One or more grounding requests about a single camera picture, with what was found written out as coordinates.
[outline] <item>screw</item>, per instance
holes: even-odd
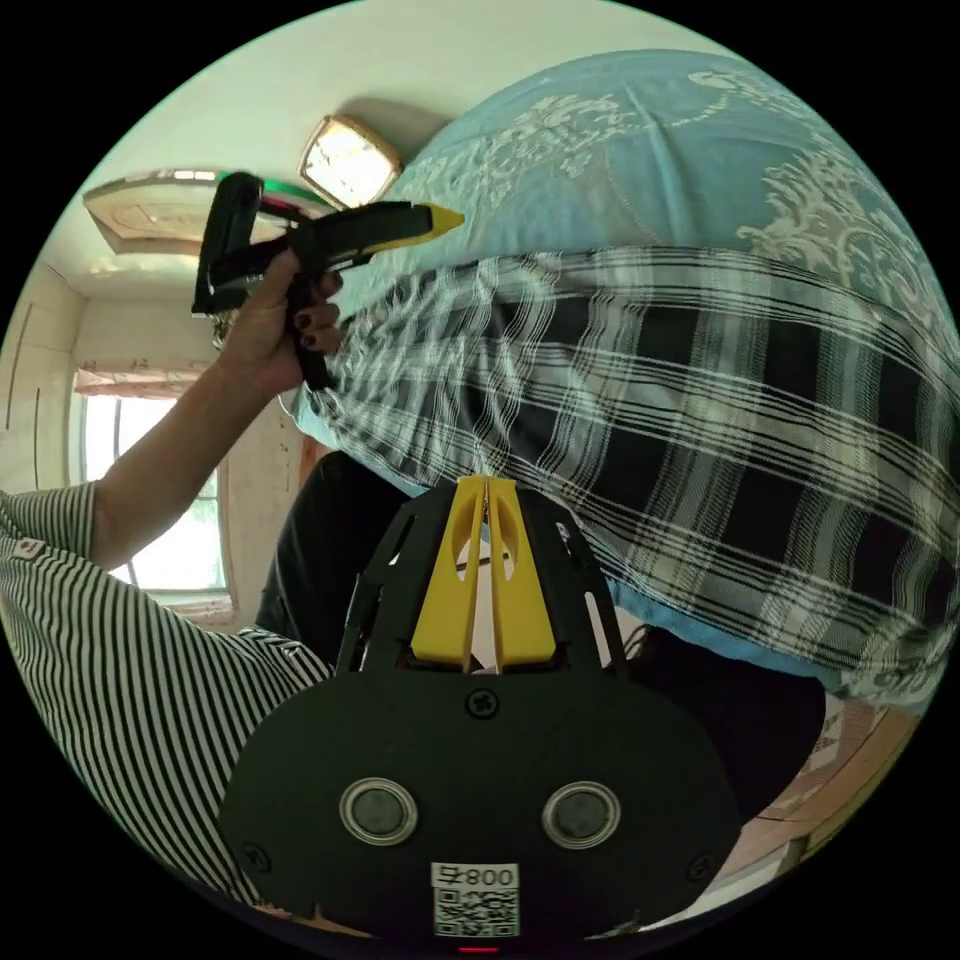
[[[713,873],[716,866],[717,858],[712,853],[701,854],[687,867],[687,877],[694,883],[700,883]]]
[[[257,873],[270,872],[270,858],[264,850],[261,850],[255,843],[245,843],[243,845],[243,859],[247,861],[250,868]]]
[[[474,690],[467,697],[467,713],[477,720],[489,720],[500,709],[500,701],[492,690]]]

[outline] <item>hand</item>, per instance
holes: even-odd
[[[240,308],[217,363],[231,377],[273,399],[303,382],[303,373],[285,327],[287,290],[300,271],[291,250],[281,253],[267,268],[260,285]],[[308,349],[324,354],[340,346],[336,327],[340,311],[327,297],[343,285],[339,274],[327,273],[313,285],[313,302],[297,314],[299,336]]]

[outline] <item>handheld device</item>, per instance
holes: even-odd
[[[484,522],[491,557],[512,561],[491,565],[493,676],[466,672]],[[573,517],[473,476],[400,510],[358,579],[335,678],[254,732],[219,825],[268,902],[453,956],[549,953],[676,914],[742,821],[707,733],[631,680]]]
[[[261,215],[285,224],[285,233],[251,244]],[[443,207],[399,201],[371,203],[314,220],[290,204],[265,197],[261,178],[232,173],[217,185],[207,218],[193,313],[209,317],[242,306],[271,260],[289,247],[302,273],[287,296],[287,329],[305,383],[311,390],[323,390],[332,385],[323,355],[303,347],[293,324],[295,314],[310,303],[311,281],[330,270],[361,266],[384,250],[426,243],[463,221],[461,214]]]

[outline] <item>label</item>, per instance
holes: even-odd
[[[19,560],[34,560],[45,546],[42,540],[20,540],[13,548],[13,555]]]
[[[438,937],[518,937],[520,869],[515,863],[432,863]]]

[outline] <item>qr code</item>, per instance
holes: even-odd
[[[520,935],[519,890],[434,890],[434,931],[440,937]]]

